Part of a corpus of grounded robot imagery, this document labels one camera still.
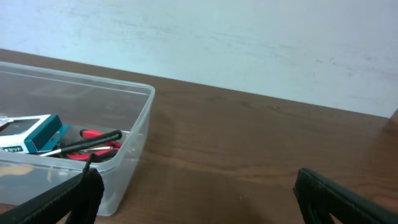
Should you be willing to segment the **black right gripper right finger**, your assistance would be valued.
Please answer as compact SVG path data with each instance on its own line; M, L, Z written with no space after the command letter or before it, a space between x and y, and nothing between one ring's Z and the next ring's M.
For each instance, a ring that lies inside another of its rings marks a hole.
M293 191L306 224L397 223L396 213L308 168L298 170Z

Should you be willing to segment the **red handled pliers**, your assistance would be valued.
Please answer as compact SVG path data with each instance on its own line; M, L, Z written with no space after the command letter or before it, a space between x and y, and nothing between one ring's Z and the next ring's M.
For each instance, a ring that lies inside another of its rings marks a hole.
M102 134L102 132L94 129L80 130L80 136L83 139L91 139ZM102 162L115 156L121 146L122 143L119 141L110 141L106 143L101 143L99 145L90 146L77 152L68 153L65 155L65 157L67 159L76 161L87 161L91 157L91 154L95 154L97 156L97 162Z

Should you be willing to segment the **clear plastic container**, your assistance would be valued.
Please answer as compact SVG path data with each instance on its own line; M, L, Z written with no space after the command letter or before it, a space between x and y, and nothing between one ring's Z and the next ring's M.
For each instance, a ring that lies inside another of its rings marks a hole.
M80 130L122 131L119 152L96 163L104 182L98 213L113 215L119 207L145 146L153 86L1 63L1 115L57 114L70 126L68 142ZM80 173L84 164L70 159L1 153L1 203L20 205Z

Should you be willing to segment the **blue white screwdriver box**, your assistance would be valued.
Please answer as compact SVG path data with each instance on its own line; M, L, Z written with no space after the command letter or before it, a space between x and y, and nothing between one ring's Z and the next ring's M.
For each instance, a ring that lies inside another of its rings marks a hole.
M56 114L1 118L1 150L37 154L55 149L70 129Z

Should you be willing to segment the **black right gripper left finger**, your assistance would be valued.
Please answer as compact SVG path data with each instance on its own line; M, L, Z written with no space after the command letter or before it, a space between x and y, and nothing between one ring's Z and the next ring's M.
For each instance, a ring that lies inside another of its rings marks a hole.
M1 223L46 224L94 223L104 193L102 176L90 164L98 156L92 154L82 173L1 214Z

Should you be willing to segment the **small black-handled hammer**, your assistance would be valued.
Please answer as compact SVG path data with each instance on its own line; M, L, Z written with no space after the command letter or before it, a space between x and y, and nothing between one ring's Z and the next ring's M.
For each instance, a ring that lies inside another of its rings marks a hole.
M107 142L119 140L122 138L122 136L123 136L123 134L120 130L115 130L115 131L111 131L109 133L100 134L99 136L96 136L93 138L84 139L81 141L74 142L72 144L66 145L65 147L61 147L59 149L40 154L40 156L45 157L45 156L52 156L52 155L56 155L56 154L68 154L68 153L72 153L72 152L77 152L77 151L80 151L83 149L88 149L93 146L97 146L97 145L104 144Z

